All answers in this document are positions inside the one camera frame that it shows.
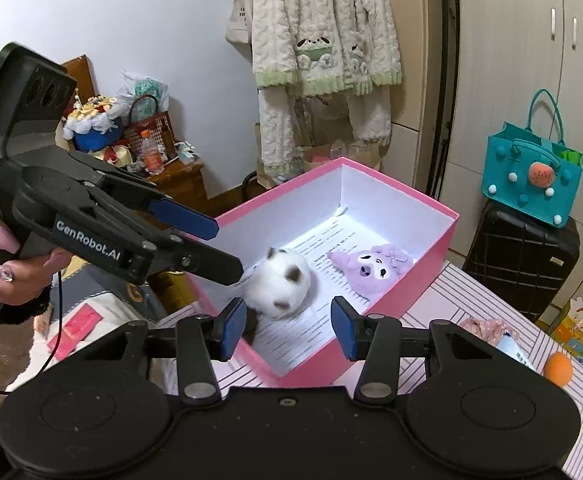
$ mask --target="wall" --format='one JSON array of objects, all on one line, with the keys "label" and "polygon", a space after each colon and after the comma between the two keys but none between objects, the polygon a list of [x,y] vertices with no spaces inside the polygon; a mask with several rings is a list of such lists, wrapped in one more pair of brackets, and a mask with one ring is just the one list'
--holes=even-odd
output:
[{"label": "wall", "polygon": [[249,49],[224,39],[232,1],[0,0],[0,49],[17,41],[57,62],[87,54],[103,94],[123,69],[167,83],[176,134],[198,148],[214,196],[256,167]]}]

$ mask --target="black cable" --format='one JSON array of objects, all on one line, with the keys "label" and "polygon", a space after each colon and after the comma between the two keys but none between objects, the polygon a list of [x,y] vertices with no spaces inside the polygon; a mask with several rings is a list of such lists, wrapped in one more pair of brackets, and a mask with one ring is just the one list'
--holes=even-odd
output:
[{"label": "black cable", "polygon": [[[62,335],[62,279],[61,279],[61,273],[59,272],[58,273],[58,335],[56,337],[56,344],[54,345],[54,349],[52,350],[52,353],[47,358],[47,361],[45,361],[45,364],[43,365],[43,367],[41,367],[41,369],[38,370],[38,373],[35,375],[35,377],[38,377],[40,374],[42,374],[45,371],[45,369],[47,368],[47,365],[49,365],[49,363],[52,362],[52,359],[54,358],[54,354],[56,354],[56,351],[59,347],[61,335]],[[7,396],[9,394],[10,394],[10,392],[0,390],[0,395]]]}]

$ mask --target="orange ball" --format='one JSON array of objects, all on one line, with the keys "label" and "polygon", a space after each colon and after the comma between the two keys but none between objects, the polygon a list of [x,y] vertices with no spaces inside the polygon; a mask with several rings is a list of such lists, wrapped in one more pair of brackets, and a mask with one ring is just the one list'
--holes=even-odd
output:
[{"label": "orange ball", "polygon": [[556,352],[547,359],[543,375],[556,386],[566,386],[574,374],[571,359],[562,352]]}]

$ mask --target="felt tote bag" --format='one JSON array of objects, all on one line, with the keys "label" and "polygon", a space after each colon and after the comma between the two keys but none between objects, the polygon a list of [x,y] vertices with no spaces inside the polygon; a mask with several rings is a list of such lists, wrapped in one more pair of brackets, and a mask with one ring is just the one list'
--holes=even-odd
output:
[{"label": "felt tote bag", "polygon": [[[542,93],[556,111],[558,142],[537,136],[531,129],[533,106]],[[527,127],[505,123],[489,137],[483,194],[554,227],[564,227],[574,205],[583,172],[583,154],[565,145],[563,121],[555,99],[538,90],[529,106]]]}]

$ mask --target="pink box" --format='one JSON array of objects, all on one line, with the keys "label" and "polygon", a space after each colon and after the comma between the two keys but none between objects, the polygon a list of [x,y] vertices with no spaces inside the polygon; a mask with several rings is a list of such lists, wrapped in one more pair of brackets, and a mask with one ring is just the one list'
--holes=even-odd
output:
[{"label": "pink box", "polygon": [[[331,384],[351,366],[331,329],[331,298],[345,296],[360,313],[401,317],[440,273],[458,217],[433,198],[347,158],[220,216],[219,234],[210,245],[238,256],[246,269],[269,247],[294,248],[307,257],[315,281],[306,313],[286,325],[269,322],[262,329],[267,338],[257,336],[254,348],[241,340],[235,355],[267,386]],[[412,254],[415,264],[375,303],[353,293],[325,257],[336,247],[364,250],[387,242]],[[238,288],[192,278],[210,313],[240,295]]]}]

